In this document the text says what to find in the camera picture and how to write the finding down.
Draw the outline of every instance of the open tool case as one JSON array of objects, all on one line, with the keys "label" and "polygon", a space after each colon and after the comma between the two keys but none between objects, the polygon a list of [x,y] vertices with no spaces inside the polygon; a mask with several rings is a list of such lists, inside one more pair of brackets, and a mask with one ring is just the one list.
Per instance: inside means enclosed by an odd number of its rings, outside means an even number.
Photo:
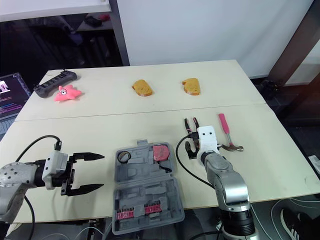
[{"label": "open tool case", "polygon": [[[115,155],[112,232],[115,235],[136,232],[181,222],[185,212],[178,181],[172,176],[175,155],[167,142],[137,142],[137,147],[118,150]],[[154,146],[166,146],[166,160],[156,161]],[[127,163],[118,161],[127,152]]]}]

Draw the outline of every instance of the bread slice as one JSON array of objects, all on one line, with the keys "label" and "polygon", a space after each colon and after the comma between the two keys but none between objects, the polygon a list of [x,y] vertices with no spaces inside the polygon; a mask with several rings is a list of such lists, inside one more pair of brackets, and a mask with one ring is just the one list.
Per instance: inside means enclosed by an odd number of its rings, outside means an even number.
[{"label": "bread slice", "polygon": [[136,81],[132,88],[135,90],[135,92],[141,96],[141,97],[147,97],[147,96],[150,96],[152,95],[152,89],[151,87],[148,85],[148,83],[143,80],[143,79],[140,79],[138,81]]},{"label": "bread slice", "polygon": [[200,85],[197,78],[188,78],[182,81],[184,85],[184,91],[190,95],[199,95],[200,94]]}]

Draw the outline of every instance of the hammer head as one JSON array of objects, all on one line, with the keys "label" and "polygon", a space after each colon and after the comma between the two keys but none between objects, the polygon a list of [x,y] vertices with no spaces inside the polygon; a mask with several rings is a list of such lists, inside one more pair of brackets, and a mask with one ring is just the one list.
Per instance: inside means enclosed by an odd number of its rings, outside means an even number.
[{"label": "hammer head", "polygon": [[243,146],[235,146],[232,143],[230,143],[229,146],[222,145],[222,148],[229,151],[229,152],[243,152],[244,151]]}]

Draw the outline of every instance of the computer monitor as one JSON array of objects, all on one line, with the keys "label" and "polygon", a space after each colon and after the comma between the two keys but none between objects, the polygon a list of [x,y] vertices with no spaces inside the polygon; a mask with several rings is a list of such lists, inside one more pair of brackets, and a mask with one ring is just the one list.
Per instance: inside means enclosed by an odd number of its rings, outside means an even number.
[{"label": "computer monitor", "polygon": [[17,116],[30,95],[20,73],[0,77],[0,120]]}]

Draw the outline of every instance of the hammer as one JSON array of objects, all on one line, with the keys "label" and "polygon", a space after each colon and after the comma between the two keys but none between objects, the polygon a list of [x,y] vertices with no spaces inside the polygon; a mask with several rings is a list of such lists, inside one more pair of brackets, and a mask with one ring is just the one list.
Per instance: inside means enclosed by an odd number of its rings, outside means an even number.
[{"label": "hammer", "polygon": [[219,119],[220,119],[220,122],[221,122],[221,125],[222,125],[222,128],[223,128],[223,131],[224,131],[224,133],[226,134],[226,136],[228,137],[228,140],[229,140],[229,146],[222,145],[222,148],[227,150],[227,151],[230,151],[230,152],[235,152],[235,151],[243,152],[244,151],[244,147],[243,146],[235,146],[232,143],[232,140],[231,140],[231,137],[230,137],[229,126],[227,124],[225,115],[223,113],[220,113],[218,116],[219,116]]}]

